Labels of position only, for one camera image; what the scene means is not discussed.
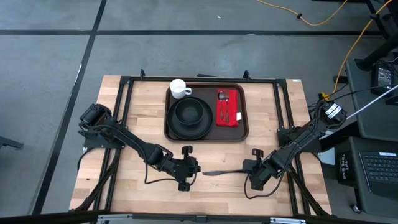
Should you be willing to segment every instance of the utensil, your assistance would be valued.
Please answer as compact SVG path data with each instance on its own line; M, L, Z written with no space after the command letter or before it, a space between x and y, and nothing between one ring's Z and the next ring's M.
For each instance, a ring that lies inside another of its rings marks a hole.
M192 94L192 89L187 88L187 84L181 79L175 79L170 82L170 91L172 92L172 96L176 99L181 99L185 95Z
M229 123L229 116L228 116L229 91L228 91L228 90L226 91L226 94L225 94L224 99L225 99L225 101L226 101L226 104L225 104L225 106L226 106L225 117L226 117L226 118L225 118L225 119L226 119L226 122Z
M224 114L223 114L223 99L225 99L225 94L223 91L220 91L218 93L218 99L221 101L221 114L220 114L220 119L224 119Z
M192 97L184 98L177 103L174 113L181 124L193 126L203 118L203 107Z

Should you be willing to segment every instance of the white mug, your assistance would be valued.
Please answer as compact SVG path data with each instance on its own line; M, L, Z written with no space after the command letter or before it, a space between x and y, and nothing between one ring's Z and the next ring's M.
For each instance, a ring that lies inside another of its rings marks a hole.
M192 94L192 89L187 88L187 85L181 79L175 79L170 83L170 91L172 92L173 97L176 99L181 99L185 95Z

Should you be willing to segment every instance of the black plate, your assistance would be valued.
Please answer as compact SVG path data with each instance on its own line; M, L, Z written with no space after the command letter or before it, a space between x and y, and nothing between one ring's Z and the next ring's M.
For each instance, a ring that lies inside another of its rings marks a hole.
M178 121L174 111L176 105L179 103L180 100L177 100L167 112L167 125L169 126L170 130L178 138L184 140L195 140L202 138L210 131L213 124L213 112L210 106L199 98L196 97L190 97L190 98L194 98L195 100L199 101L203 106L203 117L201 121L194 128L185 126Z

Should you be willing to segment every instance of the wheel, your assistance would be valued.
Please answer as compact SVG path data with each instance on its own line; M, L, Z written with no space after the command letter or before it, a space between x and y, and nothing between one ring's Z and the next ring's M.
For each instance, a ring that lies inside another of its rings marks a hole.
M349 207L357 214L361 214L362 213L362 210L360 210L358 208L358 206L356 206L356 205L350 205Z

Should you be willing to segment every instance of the butcher block tabletop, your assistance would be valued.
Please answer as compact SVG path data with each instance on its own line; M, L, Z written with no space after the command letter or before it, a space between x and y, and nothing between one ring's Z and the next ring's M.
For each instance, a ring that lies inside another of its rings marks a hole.
M99 90L97 103L114 108L118 94L120 76L105 75ZM304 125L309 121L307 102L300 80L286 80L294 124ZM241 142L171 142L164 136L165 92L169 82L135 81L132 89L128 129L144 141L160 144L182 159L182 146L193 146L192 156L196 157L201 171L235 170L242 168L244 159L254 159L251 149L264 150L264 155L278 148L277 128L279 127L272 84L238 83L246 98L249 135ZM124 88L119 118L123 114L127 88ZM282 111L285 127L288 127L282 89ZM301 155L305 183L315 200L331 213L325 181L319 161L311 153ZM93 190L100 176L104 149L94 149L81 161L73 191L70 208L76 208ZM165 172L148 169L148 181L168 178ZM197 174L195 184L189 192L179 192L178 183L162 181L144 184L145 164L137 152L130 147L122 150L114 189L112 212L196 214L196 215L246 215L246 216L291 216L289 189L286 175L279 189L267 198L248 200L243 193L246 174L225 174L204 176ZM271 177L264 191L251 190L248 195L267 194L277 184ZM298 209L303 213L300 191L296 186ZM100 209L104 208L108 184L104 186Z

